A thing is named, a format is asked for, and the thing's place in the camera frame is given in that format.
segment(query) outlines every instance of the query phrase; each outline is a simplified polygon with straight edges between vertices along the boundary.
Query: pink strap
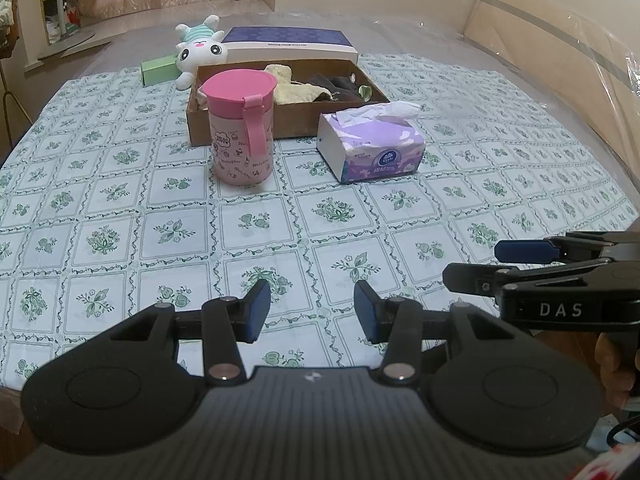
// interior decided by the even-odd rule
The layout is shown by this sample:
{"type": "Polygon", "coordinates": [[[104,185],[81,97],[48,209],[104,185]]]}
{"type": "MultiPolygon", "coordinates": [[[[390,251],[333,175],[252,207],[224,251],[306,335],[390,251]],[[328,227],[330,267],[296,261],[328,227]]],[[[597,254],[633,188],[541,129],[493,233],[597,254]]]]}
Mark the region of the pink strap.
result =
{"type": "Polygon", "coordinates": [[[267,137],[264,132],[264,106],[261,95],[251,95],[244,98],[242,117],[246,127],[246,140],[249,156],[264,156],[267,154],[267,137]]]}

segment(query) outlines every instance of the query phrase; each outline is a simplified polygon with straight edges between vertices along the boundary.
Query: finger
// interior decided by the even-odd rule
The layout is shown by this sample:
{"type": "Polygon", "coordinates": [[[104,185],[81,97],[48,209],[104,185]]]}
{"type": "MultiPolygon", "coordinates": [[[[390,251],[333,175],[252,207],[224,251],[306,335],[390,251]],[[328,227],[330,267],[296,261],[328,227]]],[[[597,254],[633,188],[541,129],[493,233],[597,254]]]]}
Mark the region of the finger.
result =
{"type": "Polygon", "coordinates": [[[610,372],[620,367],[620,351],[605,333],[600,334],[595,349],[596,362],[610,372]]]}
{"type": "Polygon", "coordinates": [[[605,393],[605,398],[607,402],[616,408],[622,408],[627,399],[629,398],[629,394],[625,392],[615,392],[613,390],[607,390],[605,393]]]}
{"type": "Polygon", "coordinates": [[[605,368],[601,368],[600,379],[607,390],[629,392],[636,382],[636,374],[626,368],[620,368],[615,372],[610,372],[605,368]]]}

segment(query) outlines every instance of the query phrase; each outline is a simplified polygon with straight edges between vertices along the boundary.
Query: pink cup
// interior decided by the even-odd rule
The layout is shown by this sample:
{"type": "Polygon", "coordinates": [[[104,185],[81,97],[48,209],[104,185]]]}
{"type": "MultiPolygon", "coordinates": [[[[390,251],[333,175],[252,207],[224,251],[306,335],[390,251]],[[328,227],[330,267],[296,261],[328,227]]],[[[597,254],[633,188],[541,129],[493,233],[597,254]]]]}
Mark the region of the pink cup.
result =
{"type": "Polygon", "coordinates": [[[260,70],[225,70],[207,80],[213,170],[233,186],[258,184],[273,171],[273,90],[260,70]]]}

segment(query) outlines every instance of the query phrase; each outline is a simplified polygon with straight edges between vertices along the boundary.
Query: green box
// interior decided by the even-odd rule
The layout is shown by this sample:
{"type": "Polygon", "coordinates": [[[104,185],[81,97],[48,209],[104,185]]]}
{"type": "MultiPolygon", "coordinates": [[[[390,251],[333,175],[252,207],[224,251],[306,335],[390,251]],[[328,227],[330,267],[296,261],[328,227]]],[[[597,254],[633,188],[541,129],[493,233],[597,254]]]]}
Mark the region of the green box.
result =
{"type": "Polygon", "coordinates": [[[140,66],[142,86],[150,86],[166,81],[175,81],[181,72],[175,65],[177,55],[160,57],[151,61],[143,61],[140,66]]]}

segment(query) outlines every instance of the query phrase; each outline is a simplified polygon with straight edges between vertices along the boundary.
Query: beige towel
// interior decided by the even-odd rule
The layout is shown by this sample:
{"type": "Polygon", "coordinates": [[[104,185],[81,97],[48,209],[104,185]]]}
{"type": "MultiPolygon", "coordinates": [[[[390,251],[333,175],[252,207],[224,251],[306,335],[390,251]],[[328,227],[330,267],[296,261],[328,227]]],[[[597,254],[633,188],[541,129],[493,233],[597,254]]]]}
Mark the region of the beige towel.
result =
{"type": "Polygon", "coordinates": [[[273,101],[277,105],[310,103],[318,99],[322,94],[328,96],[327,100],[331,99],[331,93],[326,88],[308,83],[292,83],[291,67],[289,66],[277,64],[267,65],[264,71],[273,75],[278,81],[278,85],[273,91],[273,101]]]}

